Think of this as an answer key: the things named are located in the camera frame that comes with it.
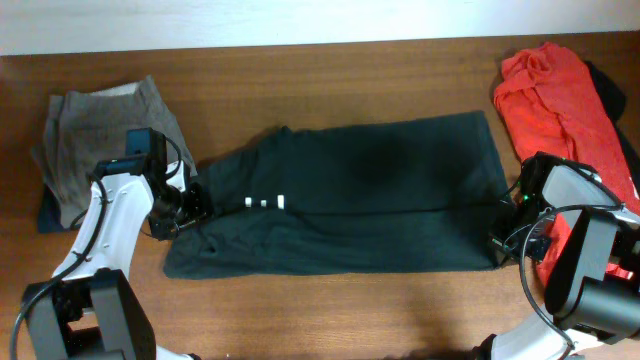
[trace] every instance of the black garment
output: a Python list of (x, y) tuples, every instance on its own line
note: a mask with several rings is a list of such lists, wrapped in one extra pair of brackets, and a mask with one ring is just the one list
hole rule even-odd
[[(169, 277), (497, 266), (486, 241), (507, 186), (481, 112), (284, 127), (199, 172), (216, 215), (173, 242)], [(285, 210), (274, 208), (280, 194)], [(259, 207), (263, 199), (267, 208)]]
[(38, 232), (41, 234), (68, 231), (60, 224), (60, 206), (48, 186), (44, 186), (42, 204), (38, 210)]
[(624, 108), (627, 105), (627, 97), (613, 82), (613, 80), (596, 68), (592, 62), (585, 61), (585, 64), (587, 64), (587, 67), (589, 68), (591, 80), (596, 88), (598, 97), (600, 97), (600, 101), (602, 101), (604, 111), (607, 113), (607, 116), (616, 128), (616, 133), (620, 140), (620, 146), (622, 147), (622, 153), (624, 154), (625, 160), (627, 160), (627, 166), (629, 166), (629, 171), (631, 172), (633, 184), (636, 186), (636, 189), (640, 190), (640, 157), (638, 157), (638, 154), (629, 143), (629, 140), (627, 140), (622, 131), (620, 131), (616, 126), (616, 123), (620, 120), (620, 117), (622, 117)]

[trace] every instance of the dark green pants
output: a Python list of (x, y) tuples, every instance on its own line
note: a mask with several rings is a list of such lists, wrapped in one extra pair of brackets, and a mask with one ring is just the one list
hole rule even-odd
[(215, 217), (173, 242), (169, 277), (497, 265), (487, 232), (507, 186), (481, 112), (322, 131), (284, 127), (198, 171)]

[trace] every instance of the wooden table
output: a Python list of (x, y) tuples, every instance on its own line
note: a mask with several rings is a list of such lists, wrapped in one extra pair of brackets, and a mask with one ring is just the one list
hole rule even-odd
[[(0, 58), (0, 351), (26, 284), (47, 279), (73, 233), (40, 235), (42, 194), (29, 157), (47, 97), (152, 74), (197, 161), (265, 129), (380, 123), (484, 110), (507, 180), (518, 172), (492, 105), (500, 60), (554, 41), (594, 62), (625, 91), (620, 126), (640, 149), (640, 33), (399, 41)], [(167, 279), (169, 243), (141, 236), (131, 284), (159, 344), (207, 359), (383, 358), (464, 350), (531, 313), (516, 267), (487, 273)], [(32, 355), (23, 329), (20, 353)], [(637, 358), (632, 341), (589, 359)]]

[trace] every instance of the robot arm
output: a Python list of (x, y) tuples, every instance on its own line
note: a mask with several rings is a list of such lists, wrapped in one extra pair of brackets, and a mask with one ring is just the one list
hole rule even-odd
[[(151, 129), (132, 130), (127, 156), (97, 165), (85, 219), (53, 273), (53, 279), (63, 276), (61, 281), (32, 284), (23, 296), (28, 302), (43, 285), (52, 285), (26, 313), (38, 359), (197, 359), (156, 346), (128, 282), (145, 219), (154, 237), (167, 239), (208, 216), (205, 197), (198, 184), (190, 184), (186, 164), (179, 160), (167, 166), (165, 141)], [(81, 256), (82, 263), (69, 272)], [(96, 315), (98, 327), (74, 331), (68, 326), (87, 313)]]
[[(520, 263), (521, 278), (524, 256), (544, 258), (550, 241), (546, 225), (555, 215), (562, 212), (572, 232), (547, 283), (546, 310), (538, 308), (541, 314), (485, 340), (475, 358), (553, 360), (625, 338), (640, 339), (640, 278), (606, 274), (610, 262), (640, 273), (640, 217), (600, 183), (593, 168), (548, 154), (525, 161), (519, 184), (522, 200), (498, 219), (490, 243), (505, 259)], [(529, 225), (528, 232), (519, 233), (523, 224)], [(526, 280), (523, 287), (528, 292)], [(552, 319), (557, 331), (542, 316)]]

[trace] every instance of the black cable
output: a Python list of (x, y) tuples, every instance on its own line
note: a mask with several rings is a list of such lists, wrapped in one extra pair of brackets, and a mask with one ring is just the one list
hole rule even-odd
[(146, 232), (146, 231), (144, 231), (144, 230), (142, 230), (142, 229), (140, 229), (140, 233), (141, 233), (142, 235), (145, 235), (145, 236), (148, 236), (148, 237), (150, 237), (150, 238), (152, 238), (152, 239), (155, 239), (155, 237), (153, 237), (153, 235), (149, 234), (148, 232)]
[(40, 290), (38, 290), (38, 292), (34, 296), (32, 296), (20, 308), (18, 317), (16, 318), (16, 321), (13, 325), (13, 330), (11, 331), (11, 340), (9, 342), (9, 355), (11, 357), (11, 360), (18, 359), (17, 347), (18, 347), (18, 333), (20, 332), (20, 324), (22, 324), (22, 321), (24, 321), (25, 317), (27, 316), (27, 314), (29, 313), (33, 305), (35, 305), (35, 303), (37, 303), (40, 299), (42, 299), (42, 297), (47, 295), (53, 289), (54, 286), (56, 286), (60, 281), (62, 281), (62, 279), (64, 279), (67, 275), (71, 274), (74, 270), (76, 270), (86, 260), (87, 255), (89, 255), (89, 252), (91, 252), (93, 245), (98, 239), (98, 235), (100, 234), (100, 229), (102, 228), (102, 223), (104, 222), (105, 215), (107, 214), (107, 204), (109, 202), (109, 199), (107, 198), (107, 190), (105, 189), (104, 184), (102, 184), (102, 181), (100, 181), (100, 178), (98, 178), (98, 176), (96, 176), (93, 173), (88, 174), (88, 176), (92, 178), (96, 184), (98, 184), (98, 187), (100, 188), (100, 194), (101, 194), (100, 214), (98, 215), (98, 221), (96, 222), (96, 226), (93, 229), (93, 234), (91, 234), (91, 238), (89, 239), (89, 242), (87, 243), (87, 246), (84, 248), (82, 253), (78, 254), (78, 258), (76, 259), (76, 261), (73, 264), (71, 264), (71, 266), (64, 269), (61, 273), (52, 277), (46, 284), (44, 284), (40, 288)]
[(558, 328), (553, 323), (553, 321), (551, 321), (544, 314), (544, 312), (542, 312), (542, 310), (540, 309), (538, 304), (536, 304), (536, 301), (534, 300), (533, 295), (531, 295), (531, 290), (529, 289), (529, 284), (527, 283), (527, 274), (526, 274), (525, 269), (524, 269), (524, 262), (525, 262), (526, 251), (527, 251), (527, 244), (529, 242), (529, 239), (531, 238), (531, 234), (533, 233), (533, 230), (544, 219), (546, 219), (546, 218), (548, 218), (550, 216), (556, 216), (556, 215), (558, 215), (560, 213), (563, 213), (563, 212), (573, 211), (573, 210), (584, 210), (584, 209), (587, 209), (587, 208), (594, 208), (594, 209), (601, 209), (601, 210), (608, 210), (608, 211), (616, 211), (616, 210), (622, 209), (623, 207), (624, 206), (622, 204), (614, 205), (614, 206), (608, 206), (608, 205), (569, 205), (569, 206), (561, 206), (561, 207), (555, 208), (555, 209), (553, 209), (551, 211), (545, 212), (542, 215), (540, 215), (536, 219), (536, 221), (533, 223), (533, 225), (531, 226), (531, 229), (529, 229), (529, 232), (527, 233), (527, 236), (524, 238), (524, 242), (522, 243), (522, 249), (520, 249), (520, 261), (519, 261), (520, 282), (522, 283), (522, 289), (524, 290), (524, 294), (527, 297), (527, 300), (529, 300), (529, 304), (531, 305), (531, 307), (533, 308), (535, 313), (538, 314), (540, 319), (542, 319), (542, 321), (547, 326), (549, 326), (551, 328), (551, 330), (555, 331), (558, 335), (560, 335), (567, 342), (567, 349), (564, 351), (564, 353), (562, 354), (562, 357), (560, 359), (565, 359), (571, 353), (571, 351), (573, 351), (575, 349), (575, 345), (573, 344), (573, 340), (571, 340), (569, 335), (567, 335), (567, 333), (565, 333), (560, 328)]
[(175, 174), (178, 173), (178, 170), (180, 170), (180, 165), (182, 164), (182, 152), (180, 151), (180, 148), (178, 148), (178, 145), (173, 140), (171, 140), (168, 137), (165, 137), (165, 139), (167, 139), (169, 144), (173, 146), (173, 148), (176, 150), (176, 153), (178, 154), (178, 166), (176, 166), (175, 169), (171, 170), (171, 172), (166, 175), (167, 179), (171, 179)]
[(522, 172), (520, 172), (520, 175), (518, 175), (518, 178), (516, 179), (516, 181), (513, 183), (513, 185), (511, 185), (511, 187), (509, 189), (507, 189), (507, 191), (505, 191), (502, 195), (500, 195), (498, 197), (499, 200), (502, 200), (505, 196), (511, 194), (513, 192), (513, 190), (516, 189), (516, 187), (518, 187), (518, 185), (520, 184), (520, 178), (522, 177)]
[(77, 230), (82, 226), (82, 224), (78, 225), (78, 221), (82, 219), (85, 215), (87, 215), (87, 210), (83, 210), (78, 216), (76, 216), (73, 220), (71, 220), (71, 225), (69, 225), (69, 230)]
[(504, 239), (504, 242), (502, 243), (502, 247), (507, 251), (507, 252), (512, 252), (513, 250), (515, 250), (515, 248), (518, 246), (518, 244), (513, 244), (513, 247), (507, 247), (507, 244), (509, 242), (509, 239), (511, 239), (512, 237), (514, 237), (517, 233), (519, 233), (520, 231), (528, 228), (529, 226), (531, 226), (531, 224), (527, 224), (521, 228), (519, 228), (518, 230), (515, 230), (514, 232), (512, 232), (511, 234), (509, 234), (509, 236), (507, 236), (506, 239)]

